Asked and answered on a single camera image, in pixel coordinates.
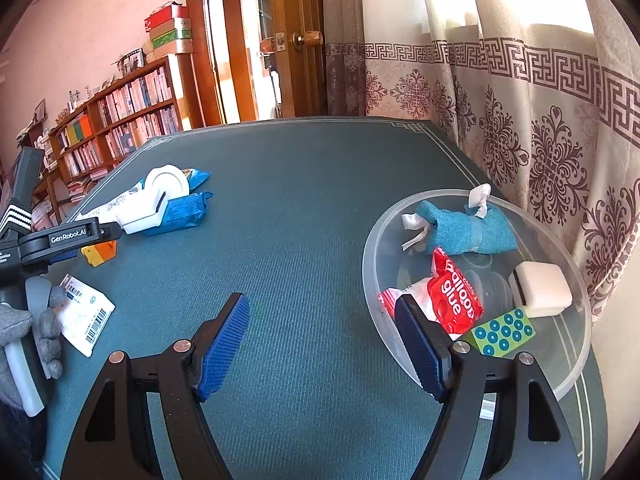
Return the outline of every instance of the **metal screw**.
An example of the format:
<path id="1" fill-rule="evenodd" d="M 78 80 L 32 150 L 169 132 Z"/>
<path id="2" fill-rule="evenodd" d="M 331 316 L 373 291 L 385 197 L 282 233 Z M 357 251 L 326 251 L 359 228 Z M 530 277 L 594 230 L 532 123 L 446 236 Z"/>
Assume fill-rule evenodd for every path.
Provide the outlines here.
<path id="1" fill-rule="evenodd" d="M 471 346 L 466 341 L 456 341 L 453 343 L 453 349 L 459 354 L 466 354 L 471 350 Z"/>
<path id="2" fill-rule="evenodd" d="M 109 355 L 109 362 L 113 364 L 118 364 L 124 359 L 124 352 L 122 350 L 116 350 L 115 352 L 111 352 Z"/>
<path id="3" fill-rule="evenodd" d="M 189 348 L 191 348 L 191 341 L 188 339 L 180 339 L 180 341 L 174 343 L 174 350 L 176 352 L 186 352 Z"/>
<path id="4" fill-rule="evenodd" d="M 524 363 L 526 365 L 532 365 L 533 361 L 535 361 L 535 359 L 533 358 L 533 355 L 531 355 L 529 352 L 523 352 L 518 356 L 518 359 L 520 359 L 521 363 Z"/>

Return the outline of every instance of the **red snack bag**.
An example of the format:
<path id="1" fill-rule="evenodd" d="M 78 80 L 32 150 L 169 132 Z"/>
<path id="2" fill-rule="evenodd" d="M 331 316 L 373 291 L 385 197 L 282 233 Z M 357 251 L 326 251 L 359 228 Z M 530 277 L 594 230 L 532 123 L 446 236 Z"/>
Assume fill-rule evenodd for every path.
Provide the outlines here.
<path id="1" fill-rule="evenodd" d="M 394 318 L 396 300 L 409 293 L 427 319 L 437 321 L 452 339 L 457 339 L 480 319 L 482 305 L 462 272 L 439 247 L 433 251 L 431 272 L 432 276 L 406 290 L 388 288 L 380 294 L 380 301 Z"/>

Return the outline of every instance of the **door knob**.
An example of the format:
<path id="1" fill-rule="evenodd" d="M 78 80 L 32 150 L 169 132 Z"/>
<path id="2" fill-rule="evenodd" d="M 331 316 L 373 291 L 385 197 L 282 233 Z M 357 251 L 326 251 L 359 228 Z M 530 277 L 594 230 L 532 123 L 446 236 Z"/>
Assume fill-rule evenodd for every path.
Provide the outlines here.
<path id="1" fill-rule="evenodd" d="M 260 42 L 261 54 L 274 54 L 276 52 L 276 40 L 273 38 L 264 38 Z"/>
<path id="2" fill-rule="evenodd" d="M 301 51 L 304 46 L 314 47 L 324 43 L 322 32 L 319 30 L 308 30 L 304 34 L 294 31 L 291 41 L 297 51 Z"/>

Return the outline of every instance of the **green box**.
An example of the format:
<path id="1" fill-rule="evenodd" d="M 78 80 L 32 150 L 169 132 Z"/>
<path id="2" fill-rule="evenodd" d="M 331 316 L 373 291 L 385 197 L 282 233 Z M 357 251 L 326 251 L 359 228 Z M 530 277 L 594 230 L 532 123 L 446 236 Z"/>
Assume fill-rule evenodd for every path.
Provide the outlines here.
<path id="1" fill-rule="evenodd" d="M 504 357 L 524 345 L 536 331 L 521 308 L 473 327 L 461 339 L 475 346 L 482 354 Z"/>
<path id="2" fill-rule="evenodd" d="M 174 28 L 174 30 L 170 30 L 168 33 L 163 34 L 162 36 L 159 36 L 158 38 L 155 38 L 154 40 L 152 40 L 152 43 L 154 45 L 154 48 L 158 48 L 173 40 L 188 40 L 190 37 L 191 37 L 190 30 L 187 30 L 187 29 L 178 30 L 177 28 Z"/>

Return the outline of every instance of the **blue towel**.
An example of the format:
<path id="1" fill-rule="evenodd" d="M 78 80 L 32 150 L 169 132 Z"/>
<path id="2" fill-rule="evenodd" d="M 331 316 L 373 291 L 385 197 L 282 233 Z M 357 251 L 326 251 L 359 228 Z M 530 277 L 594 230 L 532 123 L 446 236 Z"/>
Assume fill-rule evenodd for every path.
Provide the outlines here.
<path id="1" fill-rule="evenodd" d="M 474 216 L 477 208 L 466 213 L 439 209 L 428 200 L 415 211 L 431 224 L 427 254 L 441 247 L 449 256 L 462 253 L 495 254 L 517 248 L 515 234 L 500 208 L 487 205 L 484 218 Z"/>

